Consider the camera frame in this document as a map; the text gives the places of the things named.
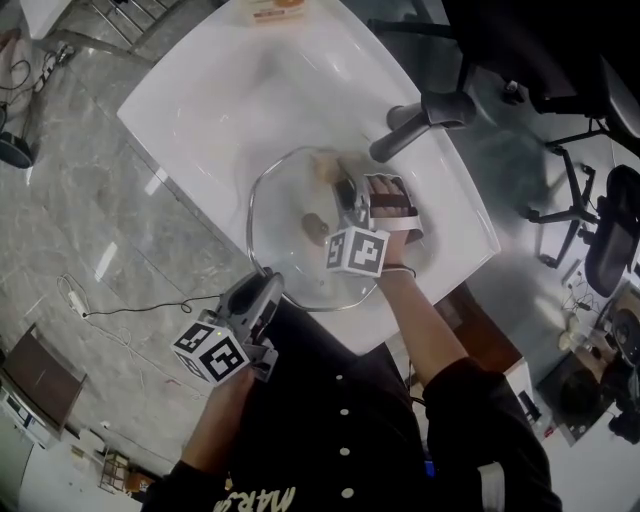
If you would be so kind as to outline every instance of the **bracelet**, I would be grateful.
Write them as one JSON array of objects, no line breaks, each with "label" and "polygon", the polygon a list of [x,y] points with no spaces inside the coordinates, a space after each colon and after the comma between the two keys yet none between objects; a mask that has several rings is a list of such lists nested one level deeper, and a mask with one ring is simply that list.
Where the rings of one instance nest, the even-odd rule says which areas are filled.
[{"label": "bracelet", "polygon": [[395,264],[383,265],[382,273],[384,274],[385,272],[409,272],[414,279],[417,277],[416,271],[413,270],[411,267],[407,267],[406,265],[395,265]]}]

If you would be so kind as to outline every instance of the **chair base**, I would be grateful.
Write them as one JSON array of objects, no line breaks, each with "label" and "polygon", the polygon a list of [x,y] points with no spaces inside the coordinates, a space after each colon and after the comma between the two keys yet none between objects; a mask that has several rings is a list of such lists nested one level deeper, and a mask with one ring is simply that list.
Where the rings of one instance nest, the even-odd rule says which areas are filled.
[{"label": "chair base", "polygon": [[587,205],[591,199],[591,191],[593,189],[596,172],[589,166],[581,166],[582,172],[588,176],[584,190],[581,192],[569,152],[561,146],[554,146],[553,148],[550,148],[550,151],[558,156],[562,156],[564,159],[573,204],[568,210],[549,215],[540,215],[539,211],[529,208],[525,214],[525,218],[534,224],[552,224],[555,222],[571,221],[558,256],[553,258],[547,254],[542,254],[539,258],[547,267],[556,269],[560,266],[564,257],[567,255],[571,244],[573,244],[573,241],[578,235],[580,226],[583,223],[595,224],[598,221],[598,218],[587,209]]}]

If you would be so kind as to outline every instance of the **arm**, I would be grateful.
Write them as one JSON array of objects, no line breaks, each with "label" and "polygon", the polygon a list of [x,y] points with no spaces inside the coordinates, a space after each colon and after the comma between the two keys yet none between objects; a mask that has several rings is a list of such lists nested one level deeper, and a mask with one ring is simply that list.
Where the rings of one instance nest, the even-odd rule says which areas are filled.
[{"label": "arm", "polygon": [[144,512],[211,511],[224,497],[229,455],[253,386],[245,368],[214,389],[173,471],[149,488]]},{"label": "arm", "polygon": [[407,272],[389,272],[378,280],[409,352],[416,374],[427,385],[467,351]]},{"label": "arm", "polygon": [[[378,193],[399,193],[388,180],[372,187]],[[377,213],[401,213],[382,210]],[[405,241],[403,233],[391,235],[386,264],[403,263]],[[483,484],[502,474],[497,503],[502,500],[505,510],[561,510],[551,491],[546,454],[504,375],[484,371],[468,357],[411,274],[383,273],[378,285],[425,385],[428,445],[439,483],[436,501],[441,498],[447,508],[460,510],[481,510],[486,499],[495,505]]]},{"label": "arm", "polygon": [[[402,194],[389,179],[373,177],[369,186],[378,194]],[[374,208],[375,217],[397,217],[402,208]],[[407,233],[396,231],[387,242],[385,265],[402,265]],[[396,317],[411,362],[423,385],[456,361],[467,357],[467,351],[442,317],[424,296],[407,272],[383,273],[378,286]]]}]

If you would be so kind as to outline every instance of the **metal pole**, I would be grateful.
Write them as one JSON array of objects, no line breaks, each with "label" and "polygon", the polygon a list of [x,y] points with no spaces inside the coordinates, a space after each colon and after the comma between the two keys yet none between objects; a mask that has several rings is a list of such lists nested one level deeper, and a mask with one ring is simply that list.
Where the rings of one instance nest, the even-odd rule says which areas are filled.
[{"label": "metal pole", "polygon": [[116,57],[136,62],[137,64],[140,64],[141,66],[145,66],[147,68],[152,68],[155,64],[154,62],[143,57],[139,57],[135,54],[130,54],[129,52],[127,52],[127,50],[118,48],[113,44],[105,43],[104,41],[94,39],[84,34],[71,32],[70,30],[56,30],[55,32],[47,36],[47,40],[64,41],[71,46],[80,48],[93,48],[94,50],[98,50],[100,52],[110,53],[111,55],[115,55]]},{"label": "metal pole", "polygon": [[166,11],[167,8],[164,6],[164,4],[160,3],[158,0],[152,0],[154,4],[159,5],[160,7],[162,7],[163,11]]},{"label": "metal pole", "polygon": [[142,11],[143,13],[145,13],[149,18],[151,18],[153,21],[156,20],[155,16],[153,14],[151,14],[149,11],[147,11],[144,7],[142,7],[138,2],[136,2],[136,0],[130,0],[131,3],[136,6],[140,11]]},{"label": "metal pole", "polygon": [[552,140],[545,143],[545,146],[548,148],[553,148],[554,146],[562,146],[563,144],[568,144],[569,142],[575,142],[577,140],[589,139],[591,137],[595,137],[596,135],[608,135],[608,132],[604,130],[593,130],[586,133],[581,133],[579,135],[574,135],[572,137],[565,137],[564,139]]},{"label": "metal pole", "polygon": [[130,17],[126,12],[124,12],[122,9],[120,9],[120,7],[118,7],[118,4],[117,4],[117,3],[115,3],[113,0],[109,0],[109,3],[113,6],[113,8],[116,10],[116,12],[117,12],[118,14],[120,14],[120,15],[121,15],[125,20],[127,20],[129,23],[131,23],[131,25],[133,25],[133,27],[134,27],[138,32],[140,32],[141,34],[144,34],[144,29],[143,29],[140,25],[138,25],[135,21],[133,21],[133,20],[131,19],[131,17]]},{"label": "metal pole", "polygon": [[133,42],[126,35],[124,35],[122,30],[120,30],[118,27],[116,27],[114,25],[114,23],[100,9],[98,9],[93,2],[91,2],[91,7],[93,7],[93,9],[100,15],[100,17],[102,19],[104,19],[104,21],[106,21],[111,26],[111,28],[113,30],[115,30],[120,35],[120,37],[122,37],[122,39],[124,39],[126,41],[126,43],[129,46],[131,46],[133,44]]},{"label": "metal pole", "polygon": [[180,7],[185,5],[189,0],[178,0],[174,3],[169,9],[163,12],[156,22],[151,25],[145,32],[142,34],[136,42],[129,48],[130,52],[135,52],[138,48],[142,47],[150,38],[153,36],[158,30],[160,30],[163,25],[167,22],[167,20],[171,17],[171,15],[176,12]]}]

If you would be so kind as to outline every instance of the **chair wheel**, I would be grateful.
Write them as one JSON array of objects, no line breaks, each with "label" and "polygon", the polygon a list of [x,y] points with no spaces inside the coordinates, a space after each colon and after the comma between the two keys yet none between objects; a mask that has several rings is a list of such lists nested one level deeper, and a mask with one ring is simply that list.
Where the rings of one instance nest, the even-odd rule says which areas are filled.
[{"label": "chair wheel", "polygon": [[580,170],[585,173],[587,176],[593,176],[596,171],[593,167],[589,167],[588,165],[582,164],[580,166]]},{"label": "chair wheel", "polygon": [[554,155],[562,156],[564,154],[564,148],[562,146],[547,146],[549,151]]},{"label": "chair wheel", "polygon": [[521,103],[524,103],[524,96],[518,89],[514,91],[503,89],[502,94],[500,95],[500,99],[507,105],[515,106],[515,105],[520,105]]},{"label": "chair wheel", "polygon": [[524,212],[524,218],[529,222],[536,222],[540,218],[540,212],[532,208],[527,208]]},{"label": "chair wheel", "polygon": [[541,254],[540,261],[544,263],[549,268],[558,268],[558,261],[555,258],[552,258],[548,254]]}]

